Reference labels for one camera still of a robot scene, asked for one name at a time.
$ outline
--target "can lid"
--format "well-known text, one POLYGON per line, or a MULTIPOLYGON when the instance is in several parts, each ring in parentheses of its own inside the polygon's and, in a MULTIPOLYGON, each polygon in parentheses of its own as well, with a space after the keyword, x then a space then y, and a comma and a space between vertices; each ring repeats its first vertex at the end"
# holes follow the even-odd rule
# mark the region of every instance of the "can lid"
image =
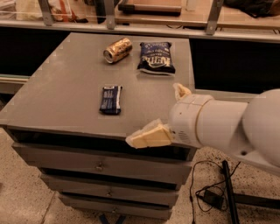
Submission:
POLYGON ((108 63, 113 63, 114 62, 113 55, 109 51, 105 50, 103 52, 103 56, 108 63))

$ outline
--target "gray tabletop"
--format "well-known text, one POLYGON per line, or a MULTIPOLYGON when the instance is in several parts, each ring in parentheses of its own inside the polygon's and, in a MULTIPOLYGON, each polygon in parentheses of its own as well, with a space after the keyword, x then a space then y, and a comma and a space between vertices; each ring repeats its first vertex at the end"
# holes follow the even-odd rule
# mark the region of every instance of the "gray tabletop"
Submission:
POLYGON ((124 138, 152 120, 168 121, 175 97, 172 84, 189 85, 189 43, 182 38, 71 33, 0 113, 0 125, 41 131, 124 138), (103 50, 123 37, 133 43, 128 57, 116 64, 103 50), (137 70, 140 43, 169 41, 174 77, 137 70), (104 86, 120 85, 120 115, 99 108, 104 86))

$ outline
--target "desk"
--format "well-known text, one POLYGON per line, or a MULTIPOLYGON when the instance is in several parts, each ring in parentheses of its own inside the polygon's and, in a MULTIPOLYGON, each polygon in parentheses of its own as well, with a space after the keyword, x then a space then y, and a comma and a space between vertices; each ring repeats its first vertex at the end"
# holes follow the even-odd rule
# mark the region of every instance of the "desk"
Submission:
POLYGON ((123 140, 146 123, 167 122, 172 84, 189 84, 187 39, 169 38, 175 77, 137 70, 140 42, 108 64, 103 50, 119 35, 70 33, 0 113, 13 148, 69 206, 168 219, 192 169, 195 149, 135 150, 123 140), (122 85, 118 116, 99 113, 102 87, 122 85))
MULTIPOLYGON (((183 26, 207 26, 212 0, 197 0, 195 11, 186 10, 186 0, 182 1, 182 11, 179 17, 164 17, 152 15, 126 15, 115 9, 115 21, 119 24, 146 24, 146 25, 183 25, 183 26)), ((240 10, 223 6, 218 20, 218 27, 246 28, 277 30, 280 27, 280 16, 252 18, 240 10)))

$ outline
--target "white robotic arm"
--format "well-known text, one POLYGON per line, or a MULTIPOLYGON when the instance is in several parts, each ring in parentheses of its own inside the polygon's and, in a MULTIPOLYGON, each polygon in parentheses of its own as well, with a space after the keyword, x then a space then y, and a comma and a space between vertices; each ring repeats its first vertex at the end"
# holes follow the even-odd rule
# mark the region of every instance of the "white robotic arm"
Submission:
POLYGON ((259 94, 250 103, 189 94, 171 109, 169 128, 179 143, 211 146, 280 175, 280 89, 259 94))

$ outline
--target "speckled floor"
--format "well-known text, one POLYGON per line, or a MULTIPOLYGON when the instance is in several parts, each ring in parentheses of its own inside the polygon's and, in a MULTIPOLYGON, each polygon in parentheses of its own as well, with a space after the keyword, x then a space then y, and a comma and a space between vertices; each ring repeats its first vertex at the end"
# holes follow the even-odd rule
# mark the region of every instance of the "speckled floor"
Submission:
MULTIPOLYGON (((39 178, 39 170, 25 164, 11 148, 12 140, 0 129, 0 223, 1 224, 97 224, 102 213, 77 210, 64 206, 58 194, 47 188, 39 178)), ((211 160, 219 165, 226 159, 231 171, 237 161, 210 148, 198 150, 194 162, 211 160)), ((154 220, 127 216, 124 224, 181 224, 192 223, 192 206, 189 200, 191 176, 180 192, 169 220, 154 220)), ((198 164, 194 172, 193 193, 200 188, 223 180, 214 164, 198 164)), ((255 196, 280 199, 280 178, 254 167, 240 164, 232 177, 234 191, 255 196)), ((240 223, 279 223, 280 211, 255 206, 237 205, 240 223)), ((217 209, 204 213, 194 201, 196 223, 231 223, 229 210, 217 209)), ((116 223, 117 214, 105 213, 109 223, 116 223)))

